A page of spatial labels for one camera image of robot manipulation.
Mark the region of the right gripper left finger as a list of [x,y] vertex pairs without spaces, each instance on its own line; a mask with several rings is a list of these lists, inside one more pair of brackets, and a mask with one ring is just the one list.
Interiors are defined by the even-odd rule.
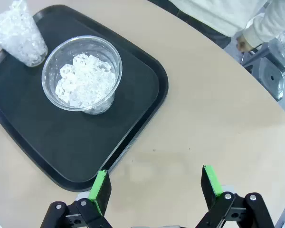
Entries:
[[49,205],[42,228],[110,228],[105,218],[112,186],[108,171],[99,171],[88,197],[67,205],[55,201]]

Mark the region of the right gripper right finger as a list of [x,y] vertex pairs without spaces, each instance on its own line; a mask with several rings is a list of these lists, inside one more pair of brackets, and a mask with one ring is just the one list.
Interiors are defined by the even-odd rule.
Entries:
[[252,192],[245,197],[224,191],[212,166],[202,167],[201,188],[208,212],[198,223],[198,228],[222,228],[227,221],[236,222],[240,228],[273,228],[274,224],[263,197]]

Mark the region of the person's left hand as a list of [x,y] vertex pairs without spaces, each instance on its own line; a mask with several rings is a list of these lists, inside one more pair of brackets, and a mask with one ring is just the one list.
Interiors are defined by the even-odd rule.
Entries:
[[253,47],[247,42],[243,35],[237,37],[237,49],[239,52],[249,52]]

